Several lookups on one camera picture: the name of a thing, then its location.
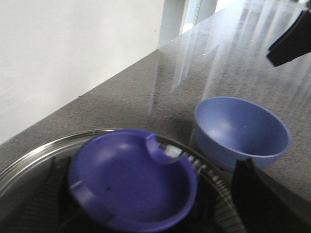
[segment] bowl rim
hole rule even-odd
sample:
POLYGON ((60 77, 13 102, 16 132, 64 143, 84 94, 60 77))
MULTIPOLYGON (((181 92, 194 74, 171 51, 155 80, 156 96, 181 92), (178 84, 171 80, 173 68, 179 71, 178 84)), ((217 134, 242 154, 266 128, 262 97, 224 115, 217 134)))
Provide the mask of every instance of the bowl rim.
POLYGON ((244 156, 248 156, 248 157, 252 157, 252 158, 273 158, 273 157, 278 157, 280 155, 282 155, 290 146, 291 142, 292 142, 292 136, 291 136, 291 133, 287 127, 287 125, 276 115, 274 114, 273 112, 271 112, 270 110, 262 107, 261 105, 259 104, 256 104, 254 102, 251 102, 251 101, 248 101, 248 100, 244 100, 244 99, 241 99, 241 98, 237 98, 237 97, 231 97, 231 96, 216 96, 216 97, 212 97, 212 98, 208 98, 208 99, 205 99, 201 102, 199 102, 199 104, 196 106, 195 108, 195 111, 194 111, 194 117, 195 117, 195 123, 199 126, 200 130, 202 130, 204 132, 204 134, 210 138, 214 143, 232 151, 232 152, 235 152, 235 153, 238 153, 240 155, 244 155, 244 156), (256 154, 248 154, 248 153, 245 153, 245 152, 242 152, 242 151, 238 151, 238 150, 235 150, 233 148, 230 148, 226 145, 224 145, 223 143, 220 143, 216 140, 214 140, 213 138, 211 138, 201 127, 201 124, 198 122, 197 120, 197 111, 198 111, 198 108, 200 106, 202 106, 205 102, 208 102, 210 100, 213 100, 213 99, 233 99, 233 100, 238 100, 238 101, 242 101, 242 102, 246 102, 246 103, 249 103, 251 105, 254 105, 262 110, 264 110, 265 112, 267 112, 268 114, 270 114, 272 117, 274 117, 280 124, 281 126, 285 129, 285 132, 286 132, 286 135, 287 135, 287 138, 288 138, 288 143, 287 145, 285 146, 285 148, 283 150, 281 150, 280 152, 278 153, 275 153, 275 154, 269 154, 269 155, 256 155, 256 154))

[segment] purple bowl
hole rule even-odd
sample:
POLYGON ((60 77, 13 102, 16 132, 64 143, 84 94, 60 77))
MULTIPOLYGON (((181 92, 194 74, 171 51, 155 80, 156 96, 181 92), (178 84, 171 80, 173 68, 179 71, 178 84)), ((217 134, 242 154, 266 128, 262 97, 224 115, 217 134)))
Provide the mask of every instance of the purple bowl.
POLYGON ((122 232, 159 232, 188 214, 197 179, 188 158, 164 154, 153 133, 116 130, 77 151, 69 188, 99 224, 122 232))
POLYGON ((291 141, 288 128, 275 114, 234 97, 202 101, 195 110, 194 131, 203 154, 230 171, 236 160, 249 157, 260 168, 271 165, 291 141))

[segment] black object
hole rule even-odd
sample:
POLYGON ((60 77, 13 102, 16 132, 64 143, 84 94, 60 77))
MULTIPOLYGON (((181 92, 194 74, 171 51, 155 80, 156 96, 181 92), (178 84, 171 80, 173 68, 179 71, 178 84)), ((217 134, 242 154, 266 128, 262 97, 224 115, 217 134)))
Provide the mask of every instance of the black object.
POLYGON ((60 221, 59 193, 64 184, 69 158, 53 160, 46 181, 20 210, 0 228, 3 233, 54 233, 60 221))
POLYGON ((231 194, 249 233, 310 233, 311 204, 255 167, 238 161, 231 194))
POLYGON ((310 11, 301 11, 291 27, 268 50, 267 57, 275 67, 311 52, 310 11))

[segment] blue bowl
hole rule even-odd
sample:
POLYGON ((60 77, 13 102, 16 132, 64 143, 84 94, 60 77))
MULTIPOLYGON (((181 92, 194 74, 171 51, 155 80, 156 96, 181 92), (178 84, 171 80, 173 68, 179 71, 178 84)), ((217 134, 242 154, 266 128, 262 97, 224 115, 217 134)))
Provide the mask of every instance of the blue bowl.
POLYGON ((89 217, 120 232, 168 229, 188 214, 197 190, 186 156, 165 154, 156 135, 135 129, 86 142, 72 159, 68 179, 89 217))
POLYGON ((262 168, 288 148, 286 125, 269 110, 234 97, 202 101, 195 110, 195 138, 204 155, 217 166, 233 171, 236 160, 253 158, 262 168))

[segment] countertop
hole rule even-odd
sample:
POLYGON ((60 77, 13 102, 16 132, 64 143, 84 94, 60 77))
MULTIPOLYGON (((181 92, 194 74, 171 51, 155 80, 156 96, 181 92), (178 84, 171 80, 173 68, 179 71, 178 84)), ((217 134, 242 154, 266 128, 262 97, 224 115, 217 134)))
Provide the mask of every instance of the countertop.
POLYGON ((289 0, 230 5, 3 143, 0 170, 46 142, 93 129, 146 129, 197 149, 196 105, 233 96, 287 124, 292 144, 264 171, 311 201, 311 54, 279 67, 266 58, 302 9, 289 0))

